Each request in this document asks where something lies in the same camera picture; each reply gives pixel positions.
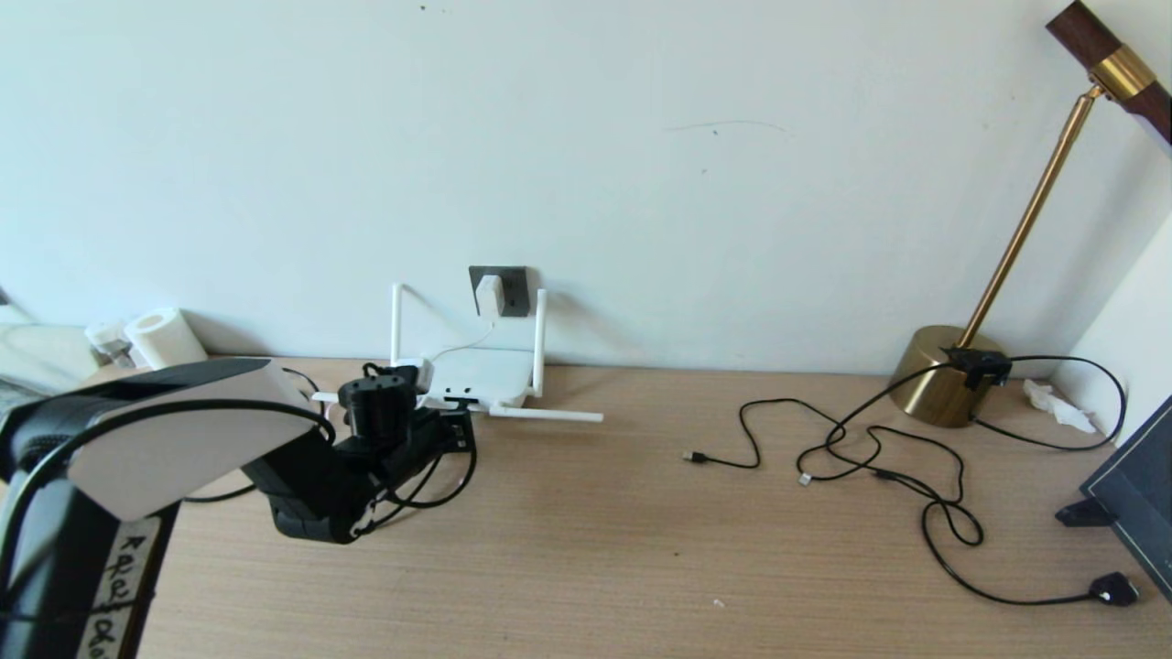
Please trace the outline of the white router with antennas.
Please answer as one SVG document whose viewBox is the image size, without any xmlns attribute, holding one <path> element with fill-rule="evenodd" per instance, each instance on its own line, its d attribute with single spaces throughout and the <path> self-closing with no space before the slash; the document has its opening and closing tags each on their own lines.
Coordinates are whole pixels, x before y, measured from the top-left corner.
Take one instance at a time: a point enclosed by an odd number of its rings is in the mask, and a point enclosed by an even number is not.
<svg viewBox="0 0 1172 659">
<path fill-rule="evenodd" d="M 391 351 L 384 371 L 407 359 L 401 355 L 402 303 L 406 285 L 391 285 Z M 435 356 L 420 356 L 434 364 L 430 392 L 416 395 L 416 405 L 434 409 L 455 409 L 465 401 L 472 412 L 495 417 L 540 417 L 582 423 L 600 423 L 602 413 L 529 408 L 529 399 L 540 399 L 545 383 L 546 313 L 548 291 L 537 288 L 533 347 L 530 351 L 485 349 L 476 342 L 442 349 Z"/>
</svg>

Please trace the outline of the white paper roll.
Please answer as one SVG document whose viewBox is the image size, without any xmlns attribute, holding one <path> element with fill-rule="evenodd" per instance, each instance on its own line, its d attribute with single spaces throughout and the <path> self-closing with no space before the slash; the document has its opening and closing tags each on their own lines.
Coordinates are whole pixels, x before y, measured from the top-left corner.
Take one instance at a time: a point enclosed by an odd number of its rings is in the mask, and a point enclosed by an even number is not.
<svg viewBox="0 0 1172 659">
<path fill-rule="evenodd" d="M 166 371 L 180 364 L 206 362 L 202 346 L 180 308 L 158 308 L 134 318 L 125 335 L 151 371 Z"/>
</svg>

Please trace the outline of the pale background furniture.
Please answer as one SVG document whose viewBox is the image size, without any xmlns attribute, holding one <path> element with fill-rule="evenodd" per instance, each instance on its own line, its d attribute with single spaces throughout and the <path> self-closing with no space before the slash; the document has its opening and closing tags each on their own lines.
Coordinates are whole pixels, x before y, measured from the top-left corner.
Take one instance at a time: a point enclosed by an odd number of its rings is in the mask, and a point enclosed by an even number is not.
<svg viewBox="0 0 1172 659">
<path fill-rule="evenodd" d="M 81 327 L 0 322 L 0 379 L 42 392 L 71 390 L 98 368 Z"/>
</svg>

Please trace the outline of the brass desk lamp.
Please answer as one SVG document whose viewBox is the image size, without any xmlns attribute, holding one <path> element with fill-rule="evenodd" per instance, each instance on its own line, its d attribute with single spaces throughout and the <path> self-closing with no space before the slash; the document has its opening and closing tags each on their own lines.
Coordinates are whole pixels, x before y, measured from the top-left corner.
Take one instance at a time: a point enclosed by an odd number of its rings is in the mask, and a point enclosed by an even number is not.
<svg viewBox="0 0 1172 659">
<path fill-rule="evenodd" d="M 963 428 L 974 423 L 984 398 L 996 387 L 984 385 L 979 390 L 967 390 L 962 385 L 963 374 L 949 367 L 943 351 L 960 347 L 1004 353 L 981 334 L 984 319 L 992 313 L 993 303 L 1026 247 L 1096 102 L 1101 98 L 1113 102 L 1154 131 L 1161 145 L 1172 151 L 1172 91 L 1085 0 L 1071 0 L 1047 22 L 1045 29 L 1081 64 L 1090 87 L 1077 96 L 1067 123 L 1059 129 L 1058 141 L 992 279 L 972 310 L 970 320 L 962 327 L 929 325 L 917 330 L 890 380 L 888 395 L 897 408 L 939 428 Z"/>
</svg>

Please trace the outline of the crumpled white tissue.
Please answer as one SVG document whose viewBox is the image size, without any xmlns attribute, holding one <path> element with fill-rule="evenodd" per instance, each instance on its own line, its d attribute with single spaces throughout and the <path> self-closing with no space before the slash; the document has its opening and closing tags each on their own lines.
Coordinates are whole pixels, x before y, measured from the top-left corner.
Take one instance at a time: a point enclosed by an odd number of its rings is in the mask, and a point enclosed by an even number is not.
<svg viewBox="0 0 1172 659">
<path fill-rule="evenodd" d="M 1085 434 L 1095 434 L 1097 432 L 1096 426 L 1088 417 L 1088 414 L 1059 398 L 1052 385 L 1026 379 L 1023 380 L 1022 388 L 1029 405 L 1055 417 L 1055 421 L 1059 422 L 1059 424 L 1076 428 Z"/>
</svg>

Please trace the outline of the grey wall power socket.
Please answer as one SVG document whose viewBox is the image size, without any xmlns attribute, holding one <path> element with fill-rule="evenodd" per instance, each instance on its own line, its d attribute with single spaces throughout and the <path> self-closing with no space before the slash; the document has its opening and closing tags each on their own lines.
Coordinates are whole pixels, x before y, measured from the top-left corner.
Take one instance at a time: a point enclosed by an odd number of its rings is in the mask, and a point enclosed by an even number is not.
<svg viewBox="0 0 1172 659">
<path fill-rule="evenodd" d="M 524 318 L 530 313 L 530 287 L 526 267 L 470 265 L 468 272 L 470 284 L 472 284 L 473 305 L 481 318 Z M 498 288 L 500 295 L 495 295 L 495 303 L 488 295 L 482 295 L 481 293 L 481 283 L 486 276 L 495 276 L 499 280 Z"/>
</svg>

